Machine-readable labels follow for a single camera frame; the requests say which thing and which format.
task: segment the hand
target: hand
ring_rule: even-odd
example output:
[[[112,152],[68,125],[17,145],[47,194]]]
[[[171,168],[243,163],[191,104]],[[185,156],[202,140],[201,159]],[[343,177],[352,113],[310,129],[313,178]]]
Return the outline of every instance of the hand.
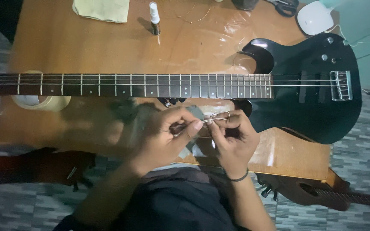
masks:
[[[174,136],[172,124],[187,124]],[[153,115],[148,121],[145,138],[135,155],[129,160],[141,175],[154,168],[172,163],[185,146],[202,128],[203,123],[184,107],[174,107]]]
[[[260,135],[242,110],[229,112],[228,120],[208,122],[213,141],[219,151],[219,162],[230,179],[236,180],[246,174],[248,162],[260,142]],[[221,113],[217,118],[225,118]]]

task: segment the yellow cloth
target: yellow cloth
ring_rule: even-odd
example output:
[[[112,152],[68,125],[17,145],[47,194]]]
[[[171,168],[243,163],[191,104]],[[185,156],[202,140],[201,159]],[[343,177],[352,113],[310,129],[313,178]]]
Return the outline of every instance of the yellow cloth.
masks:
[[[74,0],[72,9],[85,18],[126,23],[130,0]]]

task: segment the scissors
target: scissors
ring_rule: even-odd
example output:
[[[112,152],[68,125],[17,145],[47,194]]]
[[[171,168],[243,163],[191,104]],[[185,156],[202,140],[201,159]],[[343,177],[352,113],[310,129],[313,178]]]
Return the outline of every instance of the scissors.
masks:
[[[299,0],[267,0],[275,5],[275,10],[284,17],[295,16]]]

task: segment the bass bridge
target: bass bridge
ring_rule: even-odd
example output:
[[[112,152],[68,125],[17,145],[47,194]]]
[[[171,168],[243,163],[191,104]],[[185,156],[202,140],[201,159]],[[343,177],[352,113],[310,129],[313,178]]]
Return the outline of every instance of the bass bridge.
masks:
[[[352,85],[350,71],[331,71],[331,92],[333,101],[352,100]]]

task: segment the wall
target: wall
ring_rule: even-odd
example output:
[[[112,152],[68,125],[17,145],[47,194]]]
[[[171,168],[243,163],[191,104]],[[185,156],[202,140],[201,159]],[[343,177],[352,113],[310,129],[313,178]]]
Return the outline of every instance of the wall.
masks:
[[[314,0],[301,0],[311,3]],[[321,0],[326,7],[335,7],[340,13],[342,31],[351,44],[370,41],[370,0]],[[358,59],[362,87],[370,89],[370,44],[354,47]]]

